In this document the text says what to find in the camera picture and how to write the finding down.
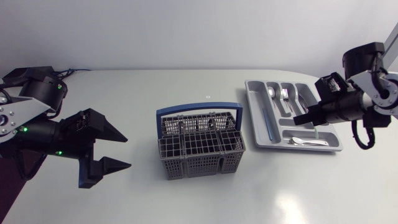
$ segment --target gray cutlery tray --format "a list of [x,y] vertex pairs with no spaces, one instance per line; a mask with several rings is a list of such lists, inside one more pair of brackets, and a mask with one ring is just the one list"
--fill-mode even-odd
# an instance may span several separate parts
[[[245,86],[256,145],[258,147],[312,151],[343,150],[343,146],[332,124],[316,126],[318,138],[328,142],[329,146],[289,144],[292,137],[306,140],[316,139],[312,123],[296,126],[293,121],[293,117],[305,113],[302,105],[308,107],[318,103],[315,95],[306,83],[246,80]],[[274,99],[271,98],[268,92],[269,86],[273,87],[275,90]],[[289,103],[292,110],[283,99],[281,94],[283,88],[286,88],[288,91]],[[272,133],[272,140],[270,140],[269,137],[266,119],[262,110],[263,108],[268,116],[268,125]]]

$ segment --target gray wall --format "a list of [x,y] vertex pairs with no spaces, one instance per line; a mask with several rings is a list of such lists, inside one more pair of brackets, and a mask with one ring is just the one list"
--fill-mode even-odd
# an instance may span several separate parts
[[384,42],[398,1],[1,0],[0,75],[15,67],[270,68],[324,76]]

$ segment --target white tabletop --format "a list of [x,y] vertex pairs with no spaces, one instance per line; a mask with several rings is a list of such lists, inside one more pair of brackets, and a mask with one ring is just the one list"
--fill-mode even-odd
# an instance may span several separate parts
[[[356,145],[351,123],[335,125],[341,152],[257,148],[246,79],[305,82],[316,92],[317,78],[277,70],[93,71],[67,78],[57,119],[87,108],[103,113],[129,140],[97,141],[95,159],[108,156],[132,167],[79,189],[78,161],[48,156],[4,223],[398,223],[395,119],[375,130],[376,146],[368,151]],[[239,168],[169,181],[155,111],[206,101],[244,107],[246,152]]]

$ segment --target blue basket handle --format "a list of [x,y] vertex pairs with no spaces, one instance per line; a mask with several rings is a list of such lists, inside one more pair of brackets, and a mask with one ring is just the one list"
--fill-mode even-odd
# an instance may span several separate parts
[[156,111],[157,137],[162,138],[162,116],[191,110],[203,109],[232,109],[236,110],[236,130],[241,129],[243,107],[240,103],[211,102],[211,103],[189,103],[186,105],[171,106]]

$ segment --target gray plastic basket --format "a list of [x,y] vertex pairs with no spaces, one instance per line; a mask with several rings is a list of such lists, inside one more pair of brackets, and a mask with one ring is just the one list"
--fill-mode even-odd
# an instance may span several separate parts
[[[231,113],[162,116],[200,109],[236,109]],[[160,160],[169,180],[236,172],[245,151],[239,103],[192,103],[156,111]]]

